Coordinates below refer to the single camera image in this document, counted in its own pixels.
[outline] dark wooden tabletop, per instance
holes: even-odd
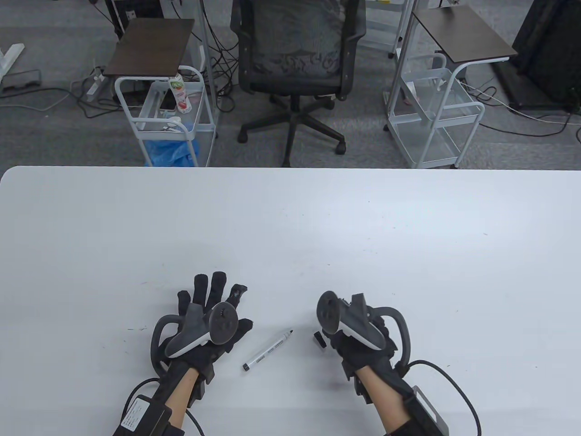
[[[132,19],[103,75],[175,76],[192,29],[193,20]]]
[[[421,9],[414,15],[452,62],[465,63],[517,54],[469,6]]]

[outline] mesh chair back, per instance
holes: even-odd
[[[340,73],[350,0],[247,0],[253,9],[252,68],[271,77]]]

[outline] black glove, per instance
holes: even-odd
[[[408,398],[414,394],[414,391],[393,369],[390,362],[397,346],[390,339],[389,330],[385,327],[383,318],[373,318],[371,323],[385,336],[386,346],[383,350],[373,350],[351,336],[345,335],[342,331],[326,336],[331,339],[331,347],[336,349],[339,356],[343,358],[342,366],[348,380],[356,376],[355,371],[369,366],[381,380],[397,391],[404,399]]]
[[[188,305],[192,302],[194,304],[199,304],[203,307],[203,312],[208,312],[212,307],[222,300],[222,294],[224,292],[224,286],[226,285],[226,274],[217,271],[212,275],[212,281],[210,286],[210,293],[207,296],[208,289],[208,276],[205,274],[198,274],[193,281],[193,297],[190,296],[188,291],[180,291],[178,293],[178,314],[180,316],[185,316]],[[235,284],[232,286],[230,296],[226,300],[232,306],[237,307],[240,302],[240,297],[246,291],[246,286]],[[168,384],[168,386],[173,386],[175,380],[174,377],[183,376],[183,367],[188,366],[194,368],[198,371],[200,376],[196,382],[196,387],[192,393],[192,399],[199,399],[203,395],[203,385],[202,382],[209,383],[214,377],[214,366],[213,363],[222,355],[224,352],[230,353],[234,345],[242,339],[242,337],[252,329],[252,321],[249,319],[241,319],[238,321],[238,329],[234,336],[225,344],[216,345],[212,342],[207,342],[202,346],[197,346],[192,350],[184,353],[183,355],[175,358],[169,359],[166,355],[167,344],[173,337],[166,338],[160,345],[157,351],[158,361],[164,362],[168,365],[169,371],[165,377],[162,377],[160,384]]]

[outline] chair base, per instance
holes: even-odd
[[[283,108],[286,112],[277,115],[271,115],[265,118],[261,118],[260,120],[243,124],[240,128],[240,133],[238,134],[238,142],[241,144],[248,142],[249,130],[274,126],[281,123],[289,123],[289,132],[286,138],[285,157],[282,162],[282,167],[288,168],[291,166],[291,152],[293,143],[295,141],[296,127],[299,124],[302,124],[312,128],[313,130],[323,133],[323,135],[339,141],[335,147],[335,153],[338,155],[345,154],[347,151],[345,137],[341,133],[333,130],[326,124],[323,124],[319,120],[309,115],[310,112],[320,108],[329,110],[333,109],[335,107],[335,101],[331,97],[319,97],[314,103],[305,106],[303,109],[300,108],[300,96],[298,95],[290,96],[290,107],[276,95],[271,95],[269,97],[269,101],[272,104],[276,104],[280,108]]]

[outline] human hand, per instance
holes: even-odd
[[[386,346],[373,350],[358,340],[347,336],[342,331],[333,335],[323,333],[331,340],[331,347],[343,358],[342,366],[348,379],[362,368],[370,367],[377,376],[404,398],[413,395],[411,387],[393,369],[390,359],[397,350],[396,344],[389,337],[389,330],[380,316],[371,319],[371,323],[385,337]]]
[[[190,303],[200,305],[203,308],[203,313],[206,314],[222,300],[225,285],[226,274],[221,271],[215,272],[212,275],[210,292],[208,294],[208,276],[205,274],[198,274],[193,281],[193,297],[190,296],[188,291],[180,291],[178,293],[179,315],[185,316]],[[226,301],[236,308],[240,301],[240,297],[245,291],[245,286],[235,284],[232,286],[230,296]],[[197,346],[175,359],[169,359],[166,355],[167,344],[171,339],[173,339],[173,337],[167,338],[159,346],[158,358],[167,365],[172,361],[184,362],[189,367],[197,370],[209,383],[214,376],[214,362],[225,352],[230,353],[234,345],[252,329],[252,325],[251,320],[241,319],[238,321],[238,328],[234,333],[234,336],[232,336],[232,338],[226,343],[218,345],[209,341],[205,345]]]

